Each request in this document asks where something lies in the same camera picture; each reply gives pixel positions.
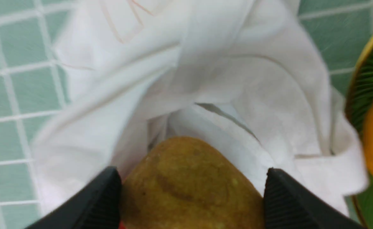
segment red object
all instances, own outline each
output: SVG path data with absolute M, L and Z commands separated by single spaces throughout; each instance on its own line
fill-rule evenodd
M 119 229 L 126 229 L 126 227 L 123 225 L 123 222 L 120 222 Z

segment white bag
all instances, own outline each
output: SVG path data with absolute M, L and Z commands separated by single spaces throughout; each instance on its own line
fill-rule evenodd
M 343 99 L 278 0 L 84 0 L 56 53 L 74 102 L 32 146 L 43 213 L 179 135 L 217 148 L 261 193 L 282 168 L 347 215 L 343 196 L 368 184 Z

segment pear skin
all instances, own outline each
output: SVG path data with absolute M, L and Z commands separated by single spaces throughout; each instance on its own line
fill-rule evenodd
M 219 151 L 199 139 L 157 145 L 126 178 L 127 229 L 264 229 L 263 199 Z

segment fruit bowl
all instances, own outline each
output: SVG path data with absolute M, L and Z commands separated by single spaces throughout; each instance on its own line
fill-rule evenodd
M 363 123 L 373 104 L 373 36 L 360 55 L 347 94 L 346 117 L 363 140 Z M 373 229 L 373 176 L 366 191 L 352 197 L 361 224 Z

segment gold rim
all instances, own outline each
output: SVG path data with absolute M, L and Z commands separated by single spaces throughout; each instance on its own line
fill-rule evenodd
M 348 93 L 347 93 L 347 96 L 346 96 L 346 106 L 345 106 L 345 114 L 346 114 L 346 117 L 347 119 L 350 121 L 350 114 L 352 113 L 351 111 L 351 104 L 352 104 L 352 100 L 353 100 L 353 93 L 355 92 L 355 82 L 356 82 L 356 78 L 359 74 L 359 71 L 360 71 L 360 68 L 364 65 L 365 61 L 367 60 L 367 58 L 370 56 L 370 53 L 373 51 L 373 36 L 370 38 L 369 42 L 365 45 L 362 53 L 360 54 L 357 62 L 356 62 L 356 66 L 355 66 L 355 71 L 353 73 L 353 76 L 352 76 L 352 80 L 350 82 L 350 86 L 349 86 L 349 90 L 348 90 Z M 353 202 L 353 207 L 355 208 L 355 211 L 357 213 L 357 216 L 359 218 L 359 221 L 360 223 L 365 226 L 366 228 L 369 228 L 367 223 L 366 223 L 366 220 L 361 212 L 361 209 L 360 209 L 360 205 L 358 204 L 358 200 L 357 200 L 357 197 L 354 195 L 352 196 L 352 202 Z
M 350 113 L 351 113 L 350 105 L 351 105 L 352 99 L 353 99 L 352 94 L 354 93 L 356 78 L 359 74 L 360 68 L 364 65 L 364 63 L 367 60 L 367 58 L 369 57 L 371 51 L 373 51 L 373 36 L 370 38 L 369 42 L 363 48 L 363 51 L 360 54 L 360 56 L 359 56 L 359 58 L 356 62 L 355 71 L 353 72 L 353 76 L 352 76 L 352 80 L 350 82 L 349 90 L 348 90 L 348 93 L 346 95 L 347 99 L 346 99 L 345 113 L 346 113 L 346 117 L 348 118 L 348 120 L 350 120 Z

